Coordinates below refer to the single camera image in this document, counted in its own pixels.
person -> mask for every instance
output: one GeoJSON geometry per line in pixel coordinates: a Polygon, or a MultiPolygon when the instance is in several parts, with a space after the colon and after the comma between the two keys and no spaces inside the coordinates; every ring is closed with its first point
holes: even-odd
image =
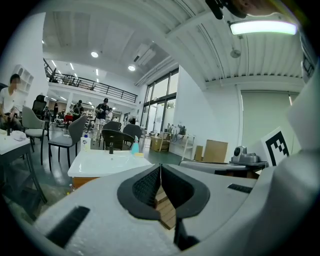
{"type": "Polygon", "coordinates": [[[52,122],[54,123],[58,114],[58,103],[54,104],[52,122]]]}
{"type": "Polygon", "coordinates": [[[108,103],[108,98],[104,98],[103,103],[100,103],[95,108],[96,117],[94,120],[95,126],[93,129],[93,142],[100,139],[100,132],[103,125],[105,124],[106,116],[110,110],[108,103]]]}
{"type": "Polygon", "coordinates": [[[0,91],[0,129],[6,130],[9,126],[14,131],[21,130],[21,123],[14,117],[16,90],[20,83],[20,76],[13,74],[10,78],[9,87],[3,88],[0,91]]]}
{"type": "Polygon", "coordinates": [[[80,99],[79,102],[73,106],[73,121],[76,121],[81,117],[83,111],[84,107],[82,106],[82,100],[80,99]]]}

cardboard box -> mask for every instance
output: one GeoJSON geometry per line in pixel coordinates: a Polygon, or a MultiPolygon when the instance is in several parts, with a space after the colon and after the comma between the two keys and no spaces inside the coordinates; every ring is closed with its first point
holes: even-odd
{"type": "MultiPolygon", "coordinates": [[[[151,138],[150,149],[152,149],[153,151],[159,152],[162,138],[158,138],[158,137],[150,137],[150,138],[151,138]]],[[[163,140],[161,151],[168,151],[169,145],[170,143],[168,141],[163,140]]]]}
{"type": "Polygon", "coordinates": [[[195,148],[195,154],[194,154],[194,160],[201,161],[202,160],[202,151],[204,147],[203,146],[196,146],[195,148]]]}
{"type": "Polygon", "coordinates": [[[203,161],[209,163],[224,163],[228,143],[216,140],[206,140],[203,161]]]}

spray bottle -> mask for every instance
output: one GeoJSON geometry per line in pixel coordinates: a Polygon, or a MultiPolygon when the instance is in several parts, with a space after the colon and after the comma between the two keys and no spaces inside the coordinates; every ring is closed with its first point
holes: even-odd
{"type": "Polygon", "coordinates": [[[131,148],[131,154],[134,155],[135,153],[139,153],[139,143],[137,136],[134,136],[134,143],[131,148]]]}

fluorescent light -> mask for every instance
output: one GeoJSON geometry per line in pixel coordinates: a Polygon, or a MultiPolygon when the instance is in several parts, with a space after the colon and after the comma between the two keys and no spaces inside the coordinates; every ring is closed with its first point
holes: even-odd
{"type": "Polygon", "coordinates": [[[232,34],[240,35],[246,33],[257,32],[274,32],[295,35],[297,33],[297,26],[288,22],[275,20],[253,20],[243,21],[230,25],[232,34]]]}
{"type": "Polygon", "coordinates": [[[95,51],[91,52],[91,56],[94,58],[98,58],[98,53],[96,53],[95,51]]]}
{"type": "Polygon", "coordinates": [[[128,66],[128,69],[129,69],[130,71],[135,71],[135,70],[136,70],[136,68],[135,68],[134,66],[128,66]]]}

white panel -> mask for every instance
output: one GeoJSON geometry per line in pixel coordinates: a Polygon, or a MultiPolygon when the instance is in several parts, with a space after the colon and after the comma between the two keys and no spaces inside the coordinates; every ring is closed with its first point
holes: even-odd
{"type": "Polygon", "coordinates": [[[242,100],[243,146],[250,146],[277,127],[281,127],[289,154],[292,151],[297,152],[299,145],[297,145],[294,132],[286,117],[286,112],[290,107],[288,94],[243,92],[242,100]]]}

